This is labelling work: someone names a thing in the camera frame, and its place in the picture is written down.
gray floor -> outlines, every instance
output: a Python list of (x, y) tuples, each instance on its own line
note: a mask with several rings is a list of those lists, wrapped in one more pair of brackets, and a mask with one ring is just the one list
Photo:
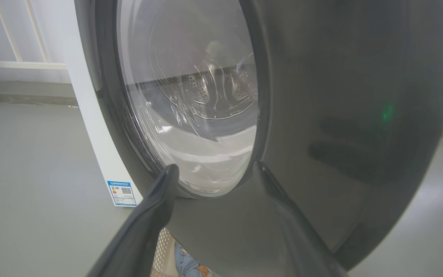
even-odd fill
[[(78, 108), (0, 103), (0, 277), (81, 277), (113, 207)], [(351, 277), (443, 276), (443, 140), (420, 191)]]
[(0, 103), (0, 277), (81, 277), (129, 215), (78, 108)]
[(406, 212), (350, 276), (443, 276), (443, 139)]

wall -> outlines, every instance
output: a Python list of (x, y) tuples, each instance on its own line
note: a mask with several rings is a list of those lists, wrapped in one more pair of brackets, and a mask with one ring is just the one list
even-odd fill
[[(31, 0), (35, 18), (51, 62), (64, 63), (63, 42), (67, 36), (69, 9), (73, 0)], [(0, 9), (23, 61), (43, 62), (24, 0), (0, 0)], [(16, 61), (0, 21), (0, 61)], [(0, 68), (0, 80), (70, 83), (64, 70)]]

washing machine door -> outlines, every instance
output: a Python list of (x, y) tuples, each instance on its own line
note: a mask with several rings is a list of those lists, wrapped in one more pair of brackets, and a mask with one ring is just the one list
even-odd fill
[(89, 0), (76, 11), (134, 183), (145, 196), (178, 166), (167, 229), (222, 276), (295, 272), (267, 183), (351, 269), (399, 219), (441, 135), (443, 0)]

white railing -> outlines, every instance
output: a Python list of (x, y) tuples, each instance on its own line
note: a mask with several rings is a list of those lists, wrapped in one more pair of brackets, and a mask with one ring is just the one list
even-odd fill
[(32, 23), (33, 32), (37, 38), (37, 43), (40, 49), (40, 54), (44, 59), (43, 63), (40, 62), (25, 62), (22, 60), (20, 51), (18, 51), (18, 46), (16, 45), (11, 30), (8, 28), (5, 16), (0, 9), (0, 20), (7, 35), (11, 50), (15, 55), (16, 62), (11, 61), (0, 61), (0, 68), (24, 68), (24, 69), (40, 69), (40, 70), (67, 70), (65, 63), (53, 63), (51, 58), (49, 58), (49, 53), (47, 52), (44, 41), (42, 40), (42, 35), (40, 33), (39, 27), (37, 25), (37, 20), (35, 19), (35, 13), (33, 12), (32, 3), (30, 0), (25, 0), (25, 5), (27, 7), (28, 17)]

green indicator light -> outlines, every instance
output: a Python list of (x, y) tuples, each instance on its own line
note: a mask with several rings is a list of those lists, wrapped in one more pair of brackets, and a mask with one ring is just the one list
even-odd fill
[(394, 105), (388, 104), (384, 106), (383, 112), (382, 112), (382, 122), (387, 123), (391, 121), (392, 113), (394, 112)]

